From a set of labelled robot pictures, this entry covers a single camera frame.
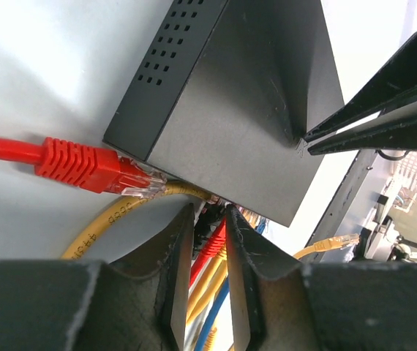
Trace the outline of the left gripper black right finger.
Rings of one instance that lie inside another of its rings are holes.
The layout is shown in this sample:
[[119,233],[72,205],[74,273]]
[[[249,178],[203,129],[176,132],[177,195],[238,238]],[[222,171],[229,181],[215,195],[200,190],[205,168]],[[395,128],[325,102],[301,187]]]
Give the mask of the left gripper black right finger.
[[302,263],[225,218],[236,350],[417,350],[417,264]]

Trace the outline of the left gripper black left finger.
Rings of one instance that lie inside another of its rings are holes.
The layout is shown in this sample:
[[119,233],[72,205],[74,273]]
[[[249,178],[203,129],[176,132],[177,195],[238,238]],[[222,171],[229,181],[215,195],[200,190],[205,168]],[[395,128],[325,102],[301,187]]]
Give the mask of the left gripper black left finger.
[[193,233],[188,204],[112,263],[0,260],[0,350],[182,350]]

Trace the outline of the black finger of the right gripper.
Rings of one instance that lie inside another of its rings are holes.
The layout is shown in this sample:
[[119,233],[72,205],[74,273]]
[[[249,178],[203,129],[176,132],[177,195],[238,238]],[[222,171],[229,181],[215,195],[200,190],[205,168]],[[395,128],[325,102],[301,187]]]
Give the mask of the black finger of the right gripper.
[[392,116],[390,113],[308,148],[311,155],[359,149],[417,151],[417,113]]
[[309,130],[313,141],[417,94],[417,32],[341,109]]

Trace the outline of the black TP-Link network switch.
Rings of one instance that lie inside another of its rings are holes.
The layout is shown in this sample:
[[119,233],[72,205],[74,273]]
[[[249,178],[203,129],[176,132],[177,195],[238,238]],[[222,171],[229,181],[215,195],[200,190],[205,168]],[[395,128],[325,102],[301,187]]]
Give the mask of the black TP-Link network switch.
[[284,226],[343,106],[319,1],[174,1],[104,142]]

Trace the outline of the yellow ethernet cable printed text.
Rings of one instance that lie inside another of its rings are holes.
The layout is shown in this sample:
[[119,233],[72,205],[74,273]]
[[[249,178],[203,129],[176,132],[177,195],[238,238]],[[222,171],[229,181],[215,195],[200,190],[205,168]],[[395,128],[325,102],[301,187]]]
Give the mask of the yellow ethernet cable printed text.
[[100,215],[83,229],[60,256],[65,260],[80,259],[112,225],[132,213],[135,209],[161,197],[173,195],[188,195],[209,202],[214,197],[212,193],[182,181],[171,181],[165,189],[153,197],[121,197],[106,208]]

